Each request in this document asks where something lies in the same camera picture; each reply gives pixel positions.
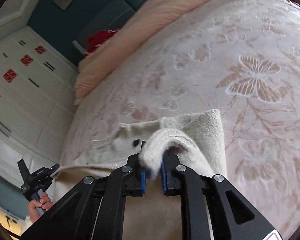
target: silver screw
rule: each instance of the silver screw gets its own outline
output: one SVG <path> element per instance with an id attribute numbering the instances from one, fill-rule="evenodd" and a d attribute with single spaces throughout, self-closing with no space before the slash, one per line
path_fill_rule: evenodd
<path id="1" fill-rule="evenodd" d="M 128 172 L 132 171 L 132 168 L 130 166 L 123 166 L 122 171 L 125 173 L 128 173 Z"/>
<path id="2" fill-rule="evenodd" d="M 224 179 L 225 178 L 220 174 L 217 174 L 216 176 L 214 176 L 214 180 L 217 182 L 223 182 Z"/>
<path id="3" fill-rule="evenodd" d="M 85 184 L 91 184 L 92 182 L 93 182 L 93 177 L 85 177 L 84 179 L 83 179 L 83 182 L 85 183 Z"/>
<path id="4" fill-rule="evenodd" d="M 186 170 L 186 167 L 185 167 L 185 166 L 183 166 L 183 165 L 178 165 L 178 166 L 176 167 L 176 170 L 177 170 L 177 171 L 181 171 L 181 172 L 183 172 L 183 171 L 185 171 L 185 170 Z"/>

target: cabinet handle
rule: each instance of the cabinet handle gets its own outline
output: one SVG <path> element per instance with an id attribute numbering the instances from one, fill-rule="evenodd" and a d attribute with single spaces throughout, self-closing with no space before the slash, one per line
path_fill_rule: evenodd
<path id="1" fill-rule="evenodd" d="M 1 121 L 0 121 L 0 125 L 1 125 L 2 127 L 4 127 L 8 132 L 11 132 L 11 130 L 10 130 L 8 127 L 6 127 Z"/>
<path id="2" fill-rule="evenodd" d="M 40 87 L 37 83 L 35 83 L 31 78 L 28 78 L 29 80 L 30 80 L 30 82 L 32 83 L 32 84 L 34 84 L 36 87 Z"/>
<path id="3" fill-rule="evenodd" d="M 47 61 L 44 63 L 44 65 L 45 65 L 48 69 L 50 69 L 50 70 L 52 70 L 52 71 L 55 70 L 55 68 L 54 68 L 51 64 L 49 64 L 49 62 L 47 62 Z"/>
<path id="4" fill-rule="evenodd" d="M 1 128 L 0 128 L 0 132 L 2 132 L 5 136 L 7 136 L 8 138 L 10 137 L 8 134 L 6 134 Z"/>

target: white label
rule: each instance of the white label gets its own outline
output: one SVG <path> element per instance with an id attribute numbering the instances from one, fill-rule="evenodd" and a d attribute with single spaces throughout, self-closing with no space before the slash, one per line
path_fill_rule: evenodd
<path id="1" fill-rule="evenodd" d="M 277 230 L 273 230 L 269 235 L 267 235 L 262 240 L 282 240 Z"/>

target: hand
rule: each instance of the hand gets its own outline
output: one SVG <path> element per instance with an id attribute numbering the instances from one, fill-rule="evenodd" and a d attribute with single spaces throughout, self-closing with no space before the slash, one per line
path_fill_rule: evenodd
<path id="1" fill-rule="evenodd" d="M 33 199 L 28 204 L 28 211 L 32 223 L 36 222 L 40 218 L 40 215 L 38 214 L 35 208 L 43 208 L 45 210 L 48 210 L 53 205 L 47 193 L 42 192 L 41 195 L 42 198 L 40 199 L 40 201 Z"/>

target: bedspread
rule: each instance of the bedspread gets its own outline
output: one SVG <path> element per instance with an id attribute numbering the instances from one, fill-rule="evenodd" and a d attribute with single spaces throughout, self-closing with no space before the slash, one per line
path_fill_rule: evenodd
<path id="1" fill-rule="evenodd" d="M 118 123 L 221 111 L 228 180 L 288 239 L 300 225 L 300 8 L 212 0 L 150 38 L 80 104 L 62 165 Z"/>

